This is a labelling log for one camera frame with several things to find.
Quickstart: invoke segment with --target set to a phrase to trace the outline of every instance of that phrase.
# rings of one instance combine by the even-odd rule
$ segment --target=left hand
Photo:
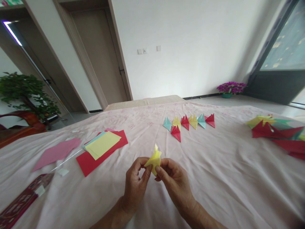
[[[125,193],[121,199],[121,207],[128,215],[135,214],[144,197],[153,166],[149,165],[141,178],[139,171],[145,168],[148,159],[148,157],[138,157],[126,172]]]

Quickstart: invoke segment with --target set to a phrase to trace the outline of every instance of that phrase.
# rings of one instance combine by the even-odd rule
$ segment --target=wooden chair
[[[37,116],[29,111],[13,111],[8,114],[0,115],[5,116],[17,116],[26,120],[29,126],[13,126],[9,129],[0,124],[0,149],[19,138],[29,135],[39,134],[46,132],[46,126],[42,124]]]

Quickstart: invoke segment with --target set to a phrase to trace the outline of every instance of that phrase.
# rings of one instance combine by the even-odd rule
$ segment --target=flower pot
[[[231,96],[232,94],[222,94],[222,97],[226,99],[231,98]]]

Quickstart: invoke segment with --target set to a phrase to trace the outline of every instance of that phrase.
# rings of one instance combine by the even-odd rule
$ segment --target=tiled floor
[[[305,110],[303,110],[303,109],[285,106],[285,105],[272,103],[272,102],[268,102],[268,101],[264,101],[264,100],[259,100],[259,99],[255,99],[255,98],[243,96],[243,95],[233,96],[230,99],[224,99],[221,96],[213,96],[213,97],[207,97],[207,98],[202,98],[202,99],[193,99],[193,100],[188,100],[188,101],[202,103],[202,104],[211,104],[211,105],[216,105],[216,106],[229,106],[229,107],[249,105],[249,106],[254,106],[257,108],[261,108],[261,109],[270,111],[272,113],[277,113],[277,114],[280,114],[280,115],[283,115],[283,116],[286,116],[289,118],[296,118],[300,121],[302,121],[302,118],[305,117]],[[70,114],[63,116],[63,118],[67,119],[67,121],[59,120],[56,123],[52,124],[52,130],[57,130],[57,129],[63,128],[65,126],[82,121],[82,120],[89,118],[96,114],[99,114],[99,113],[87,114],[84,111],[83,112],[72,112]]]

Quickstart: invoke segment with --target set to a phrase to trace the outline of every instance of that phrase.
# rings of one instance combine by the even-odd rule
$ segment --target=white wall
[[[11,61],[11,59],[6,55],[6,53],[0,48],[0,77],[4,76],[5,74],[3,72],[19,72],[19,69],[16,67],[16,65]],[[0,115],[4,115],[7,113],[10,113],[12,111],[15,111],[14,108],[9,108],[7,106],[7,103],[0,101]],[[5,126],[6,128],[10,128],[14,125],[20,125],[20,126],[28,126],[25,120],[19,118],[19,117],[2,117],[0,118],[0,124]]]
[[[87,110],[101,105],[52,0],[26,0]]]
[[[282,0],[109,1],[136,100],[216,93],[218,85],[240,79],[252,36],[277,9],[266,8]],[[144,47],[148,54],[138,55]]]

